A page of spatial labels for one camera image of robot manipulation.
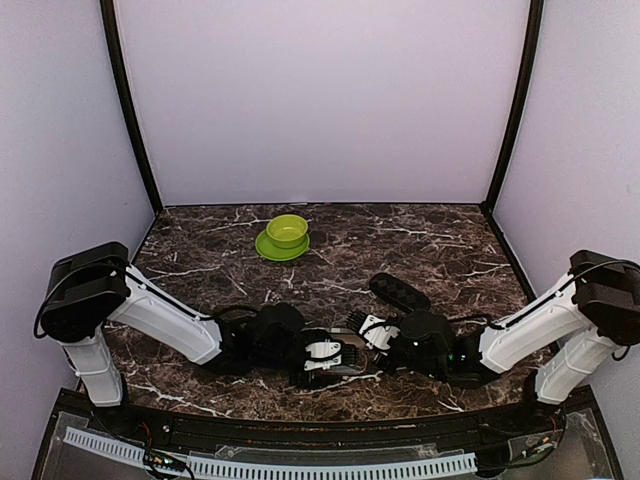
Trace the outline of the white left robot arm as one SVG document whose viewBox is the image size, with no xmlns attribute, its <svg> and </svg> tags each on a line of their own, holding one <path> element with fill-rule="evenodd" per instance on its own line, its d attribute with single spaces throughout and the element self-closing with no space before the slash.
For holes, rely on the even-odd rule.
<svg viewBox="0 0 640 480">
<path fill-rule="evenodd" d="M 120 436 L 141 427 L 125 400 L 125 383 L 102 334 L 105 322 L 131 327 L 216 374 L 241 376 L 255 366 L 287 370 L 307 382 L 342 364 L 346 345 L 325 329 L 308 329 L 301 313 L 280 303 L 238 306 L 207 316 L 154 285 L 129 261 L 126 246 L 108 242 L 57 261 L 36 314 L 33 335 L 55 340 L 101 417 Z"/>
</svg>

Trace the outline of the black checkered glasses case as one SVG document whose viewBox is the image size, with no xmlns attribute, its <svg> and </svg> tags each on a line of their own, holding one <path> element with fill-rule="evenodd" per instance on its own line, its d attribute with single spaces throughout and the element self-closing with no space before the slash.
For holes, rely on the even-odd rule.
<svg viewBox="0 0 640 480">
<path fill-rule="evenodd" d="M 388 273 L 373 275 L 369 289 L 380 300 L 404 313 L 431 308 L 431 301 L 424 293 Z"/>
</svg>

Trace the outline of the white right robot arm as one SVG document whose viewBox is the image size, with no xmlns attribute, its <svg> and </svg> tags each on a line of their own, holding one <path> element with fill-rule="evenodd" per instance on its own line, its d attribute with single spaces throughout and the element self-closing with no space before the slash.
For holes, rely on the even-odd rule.
<svg viewBox="0 0 640 480">
<path fill-rule="evenodd" d="M 482 387 L 530 354 L 565 342 L 529 378 L 529 396 L 510 413 L 521 434 L 534 432 L 549 416 L 549 405 L 571 391 L 607 358 L 619 361 L 639 342 L 639 266 L 589 250 L 570 258 L 571 267 L 541 297 L 518 312 L 466 336 L 430 311 L 426 297 L 393 276 L 373 278 L 378 296 L 403 311 L 382 319 L 353 314 L 353 330 L 377 351 L 382 370 L 400 367 L 462 389 Z"/>
</svg>

